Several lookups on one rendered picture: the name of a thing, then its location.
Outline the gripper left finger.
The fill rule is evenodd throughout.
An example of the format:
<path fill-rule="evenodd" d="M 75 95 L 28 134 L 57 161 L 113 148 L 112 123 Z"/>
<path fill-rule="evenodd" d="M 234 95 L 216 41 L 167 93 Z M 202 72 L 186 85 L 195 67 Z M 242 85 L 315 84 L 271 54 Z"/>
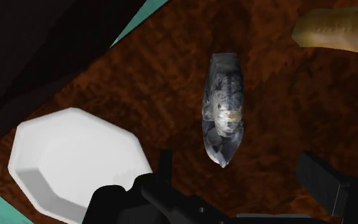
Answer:
<path fill-rule="evenodd" d="M 228 217 L 200 197 L 173 188 L 172 151 L 166 149 L 157 171 L 137 176 L 131 189 L 98 188 L 82 224 L 228 224 Z"/>

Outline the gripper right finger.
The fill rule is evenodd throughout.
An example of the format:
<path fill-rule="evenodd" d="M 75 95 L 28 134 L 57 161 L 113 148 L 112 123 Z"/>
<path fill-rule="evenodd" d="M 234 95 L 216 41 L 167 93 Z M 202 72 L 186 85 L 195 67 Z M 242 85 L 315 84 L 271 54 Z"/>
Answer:
<path fill-rule="evenodd" d="M 346 176 L 316 154 L 298 156 L 296 179 L 331 216 L 341 224 L 358 224 L 358 178 Z"/>

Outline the white octagonal bowl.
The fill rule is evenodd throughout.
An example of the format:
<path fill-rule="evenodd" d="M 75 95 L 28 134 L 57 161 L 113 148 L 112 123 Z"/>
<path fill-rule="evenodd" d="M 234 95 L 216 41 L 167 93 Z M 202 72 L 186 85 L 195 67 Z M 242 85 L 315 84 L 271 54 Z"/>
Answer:
<path fill-rule="evenodd" d="M 37 211 L 81 224 L 96 189 L 129 190 L 152 170 L 134 134 L 67 108 L 18 125 L 8 171 Z"/>

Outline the grey mottled oblong stone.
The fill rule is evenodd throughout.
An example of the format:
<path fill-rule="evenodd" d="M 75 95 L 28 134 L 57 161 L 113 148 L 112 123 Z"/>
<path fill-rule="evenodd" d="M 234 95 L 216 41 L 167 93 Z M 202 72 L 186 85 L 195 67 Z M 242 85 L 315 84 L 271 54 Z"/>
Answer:
<path fill-rule="evenodd" d="M 202 100 L 202 132 L 209 158 L 226 167 L 242 142 L 244 79 L 236 53 L 214 53 Z"/>

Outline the tan bread loaf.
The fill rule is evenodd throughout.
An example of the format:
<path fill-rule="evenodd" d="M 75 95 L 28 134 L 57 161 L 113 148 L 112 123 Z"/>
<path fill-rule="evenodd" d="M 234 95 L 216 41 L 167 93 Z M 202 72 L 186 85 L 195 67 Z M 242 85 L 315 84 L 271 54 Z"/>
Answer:
<path fill-rule="evenodd" d="M 309 11 L 297 19 L 291 37 L 300 47 L 358 53 L 358 6 Z"/>

